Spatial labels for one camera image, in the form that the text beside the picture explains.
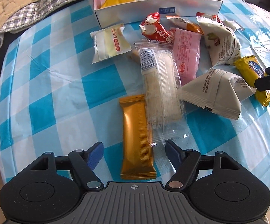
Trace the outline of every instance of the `blue sticker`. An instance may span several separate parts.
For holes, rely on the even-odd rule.
[[[264,71],[261,69],[260,65],[258,65],[255,61],[249,61],[249,66],[259,77],[263,77]]]
[[[175,7],[161,7],[159,8],[159,14],[175,13]]]

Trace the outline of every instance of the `white cardboard box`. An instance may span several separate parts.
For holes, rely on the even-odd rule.
[[[164,13],[193,17],[197,12],[210,15],[218,14],[221,0],[136,0],[101,8],[105,0],[94,0],[94,10],[100,26],[106,28],[118,23],[143,21],[150,13]]]

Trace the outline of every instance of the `red label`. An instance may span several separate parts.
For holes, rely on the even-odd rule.
[[[115,44],[115,49],[116,49],[116,51],[120,51],[118,39],[113,39],[113,40],[114,40],[114,44]]]
[[[179,73],[184,74],[185,68],[186,68],[185,63],[184,62],[180,63],[180,65],[179,65]]]

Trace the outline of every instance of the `blue and white checkered tablecloth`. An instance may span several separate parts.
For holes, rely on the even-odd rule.
[[[269,66],[270,28],[242,0],[222,1],[221,17],[244,28],[236,32],[242,55],[255,54]],[[141,37],[138,25],[125,25],[130,41]],[[104,143],[105,151],[94,172],[104,183],[122,181],[123,115],[118,99],[143,93],[141,70],[126,55],[91,65],[90,32],[99,29],[93,0],[84,0],[34,25],[9,46],[0,79],[4,182],[46,151],[66,155],[97,141]],[[197,75],[211,67],[204,40],[201,44]],[[220,68],[238,73],[234,67]],[[242,103],[238,121],[188,104],[182,129],[183,137],[174,139],[181,148],[202,154],[225,151],[270,188],[270,107],[262,107],[254,96]],[[163,144],[154,147],[154,155],[156,181],[166,183],[173,168]]]

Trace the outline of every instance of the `plastic tablecloth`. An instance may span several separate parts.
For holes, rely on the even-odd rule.
[[[222,0],[222,19],[242,27],[236,35],[242,56],[256,55],[270,66],[270,28],[242,0]],[[133,43],[142,38],[139,23],[125,25]],[[46,151],[66,155],[97,141],[104,157],[94,172],[103,181],[120,178],[123,114],[120,97],[143,93],[140,65],[120,55],[91,65],[90,32],[99,30],[93,0],[84,0],[42,20],[10,44],[0,79],[0,170],[4,182]],[[204,39],[197,76],[211,67]],[[237,73],[231,66],[219,68]],[[182,135],[173,140],[202,154],[225,151],[270,189],[270,106],[254,96],[242,102],[239,120],[229,120],[186,104]],[[174,169],[164,143],[154,146],[157,178],[164,184]],[[200,176],[209,174],[203,170]],[[59,174],[70,177],[67,171]]]

